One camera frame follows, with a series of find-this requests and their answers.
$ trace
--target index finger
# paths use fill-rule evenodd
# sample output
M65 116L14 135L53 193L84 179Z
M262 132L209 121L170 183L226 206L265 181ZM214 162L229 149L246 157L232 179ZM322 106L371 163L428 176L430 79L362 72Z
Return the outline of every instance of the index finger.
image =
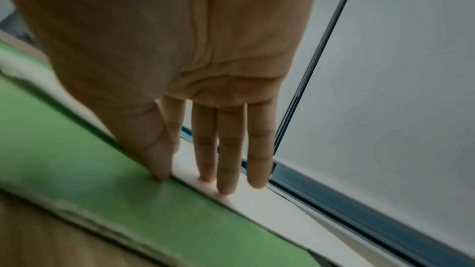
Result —
M274 160L277 98L247 105L247 181L254 188L262 188L269 181Z

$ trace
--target hand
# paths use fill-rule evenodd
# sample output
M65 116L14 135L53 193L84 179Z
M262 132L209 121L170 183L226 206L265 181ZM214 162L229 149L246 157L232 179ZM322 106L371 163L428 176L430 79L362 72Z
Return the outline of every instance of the hand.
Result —
M267 183L279 88L313 0L14 2L65 88L157 178L191 99L201 179L234 192L247 120L248 181Z

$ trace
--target green surface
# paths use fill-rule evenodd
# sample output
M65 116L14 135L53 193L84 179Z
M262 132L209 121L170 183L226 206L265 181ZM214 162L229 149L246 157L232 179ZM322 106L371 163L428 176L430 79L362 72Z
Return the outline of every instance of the green surface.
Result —
M196 266L318 266L204 196L156 182L123 153L0 77L0 181Z

